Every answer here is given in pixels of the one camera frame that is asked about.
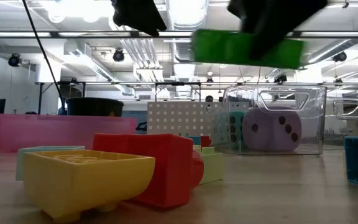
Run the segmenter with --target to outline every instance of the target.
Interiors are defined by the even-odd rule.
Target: security camera
[[[344,62],[347,59],[345,52],[341,52],[333,57],[334,62]]]
[[[7,63],[15,68],[22,66],[22,59],[20,58],[20,54],[12,54]]]
[[[117,48],[116,49],[116,53],[114,53],[114,55],[112,56],[112,59],[115,61],[115,62],[121,62],[124,60],[124,52],[122,52],[123,49],[122,48]]]

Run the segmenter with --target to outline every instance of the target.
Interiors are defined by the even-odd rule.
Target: ceiling
[[[349,1],[350,6],[343,9],[343,1],[330,1],[331,4],[323,9],[317,15],[307,20],[299,26],[297,30],[358,30],[358,1]],[[112,9],[110,2],[106,0],[95,1],[98,13],[101,18],[94,23],[88,23],[83,20],[81,15],[72,13],[61,23],[55,24],[49,21],[48,11],[43,8],[53,3],[51,0],[29,1],[29,6],[33,7],[32,16],[38,31],[41,30],[60,30],[60,31],[89,31],[89,30],[111,30],[108,24],[109,12]],[[162,0],[156,0],[158,6],[164,6]],[[167,13],[160,11],[167,22]],[[227,12],[224,1],[209,0],[208,14],[206,22],[202,25],[205,29],[219,30],[237,30],[239,19]],[[0,30],[31,30],[27,15],[20,1],[2,1],[0,0]],[[67,55],[63,55],[61,48],[67,40],[43,39],[45,48],[54,56],[58,57],[63,63],[63,76],[77,77],[79,80],[96,81],[96,74],[81,63],[76,63]],[[86,42],[93,50],[93,58],[105,66],[113,74],[120,72],[132,72],[134,62],[126,55],[123,62],[114,62],[112,54],[115,48],[122,47],[118,39],[81,39]],[[335,41],[335,39],[308,39],[305,55],[312,54],[322,47]],[[31,39],[0,39],[0,53],[8,56],[9,52],[20,51],[23,59],[31,63],[39,63],[43,60],[39,51],[32,51],[37,47],[37,42]],[[162,39],[154,39],[154,47],[158,60],[163,67],[163,77],[168,79],[173,75],[172,69],[172,44],[164,42]],[[324,81],[331,82],[335,75],[341,76],[347,73],[358,71],[358,44],[345,50],[347,60],[334,64],[333,61],[322,61],[311,67],[322,71]],[[197,64],[195,70],[195,80],[205,82],[211,75],[215,82],[256,82],[259,77],[264,82],[264,76],[269,74],[272,68],[259,68],[251,66],[227,65],[219,66],[217,64]],[[287,71],[288,81],[293,81],[295,71]],[[358,77],[350,78],[347,82],[358,82]]]

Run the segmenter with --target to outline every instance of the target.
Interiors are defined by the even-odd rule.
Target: white pegboard
[[[149,102],[147,134],[212,136],[214,116],[221,103]],[[231,110],[247,110],[248,103],[232,103]]]

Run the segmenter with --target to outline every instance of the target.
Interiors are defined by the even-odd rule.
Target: red plastic block
[[[211,145],[211,140],[209,136],[200,136],[201,137],[201,147],[209,147]]]
[[[155,158],[152,180],[135,200],[160,208],[187,204],[193,141],[173,134],[95,134],[93,150]]]
[[[196,188],[204,176],[204,161],[203,157],[197,150],[193,149],[193,158],[191,158],[190,170],[190,190]]]

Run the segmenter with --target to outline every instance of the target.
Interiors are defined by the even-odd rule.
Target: pale yellow block
[[[201,154],[201,146],[199,146],[199,145],[193,145],[193,149],[194,149],[194,150],[197,150],[197,152]]]
[[[223,154],[207,154],[201,157],[204,161],[204,175],[200,184],[223,180]]]
[[[153,157],[89,150],[24,154],[24,191],[56,223],[81,212],[107,212],[140,195],[154,172]]]
[[[203,147],[202,152],[203,152],[203,155],[214,154],[215,147]]]

